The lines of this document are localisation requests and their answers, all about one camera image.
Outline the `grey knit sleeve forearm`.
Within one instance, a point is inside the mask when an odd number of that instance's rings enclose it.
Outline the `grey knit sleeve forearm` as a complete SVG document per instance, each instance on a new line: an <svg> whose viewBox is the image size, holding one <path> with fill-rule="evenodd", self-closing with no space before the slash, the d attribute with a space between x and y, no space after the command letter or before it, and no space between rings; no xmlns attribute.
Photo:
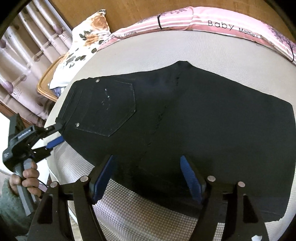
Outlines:
<svg viewBox="0 0 296 241"><path fill-rule="evenodd" d="M35 211L26 215L20 197L15 195L6 179L1 192L1 227L18 240L26 240L34 215Z"/></svg>

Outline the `person left hand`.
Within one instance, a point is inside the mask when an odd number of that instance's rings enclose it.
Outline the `person left hand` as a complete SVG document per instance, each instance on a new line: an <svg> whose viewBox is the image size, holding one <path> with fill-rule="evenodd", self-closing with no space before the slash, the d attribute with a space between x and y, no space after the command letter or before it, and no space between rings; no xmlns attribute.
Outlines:
<svg viewBox="0 0 296 241"><path fill-rule="evenodd" d="M25 187L32 195L40 197L42 194L41 189L39 188L39 171L37 170L37 164L32 161L31 167L23 171L24 180L21 180L20 176L12 174L9 179L9 185L12 192L18 196L18 186Z"/></svg>

